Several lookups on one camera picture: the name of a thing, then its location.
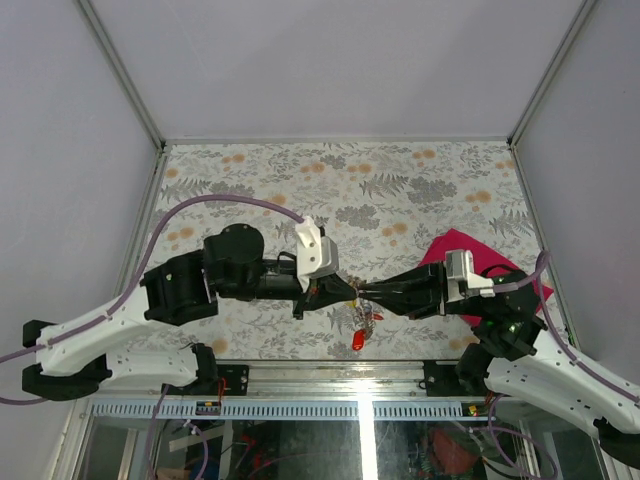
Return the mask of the key bunch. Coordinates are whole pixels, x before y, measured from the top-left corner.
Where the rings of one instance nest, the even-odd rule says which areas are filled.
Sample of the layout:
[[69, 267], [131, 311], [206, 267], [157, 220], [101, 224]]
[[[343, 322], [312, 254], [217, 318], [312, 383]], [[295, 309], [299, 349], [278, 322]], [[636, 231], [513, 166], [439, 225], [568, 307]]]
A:
[[356, 290], [356, 297], [351, 300], [349, 305], [352, 309], [355, 330], [352, 337], [351, 348], [359, 352], [367, 341], [371, 338], [378, 322], [384, 319], [381, 311], [374, 307], [371, 302], [361, 297], [358, 287], [359, 284], [353, 280], [352, 286]]

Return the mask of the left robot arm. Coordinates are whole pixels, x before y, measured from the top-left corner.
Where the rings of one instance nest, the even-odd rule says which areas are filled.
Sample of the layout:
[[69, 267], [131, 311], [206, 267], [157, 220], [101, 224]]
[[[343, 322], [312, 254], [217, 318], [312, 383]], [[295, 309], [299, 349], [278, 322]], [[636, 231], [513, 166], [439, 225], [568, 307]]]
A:
[[310, 222], [296, 228], [296, 251], [264, 258], [264, 238], [247, 224], [207, 237], [203, 246], [144, 273], [132, 290], [74, 320], [31, 320], [23, 345], [36, 352], [22, 371], [25, 393], [69, 401], [106, 390], [151, 390], [168, 395], [220, 395], [212, 347], [192, 342], [174, 351], [140, 351], [129, 341], [218, 314], [218, 301], [289, 301], [303, 318], [356, 291], [338, 274], [336, 244]]

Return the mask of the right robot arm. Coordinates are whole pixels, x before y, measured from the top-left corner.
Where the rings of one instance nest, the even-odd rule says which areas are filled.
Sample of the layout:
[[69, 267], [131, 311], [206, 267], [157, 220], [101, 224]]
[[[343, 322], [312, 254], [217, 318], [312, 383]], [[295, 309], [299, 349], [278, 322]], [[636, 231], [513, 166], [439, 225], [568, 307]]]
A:
[[509, 269], [476, 273], [470, 252], [358, 287], [361, 298], [411, 319], [474, 316], [477, 343], [456, 366], [467, 394], [491, 391], [524, 400], [576, 426], [614, 459], [639, 465], [639, 387], [566, 343], [537, 280]]

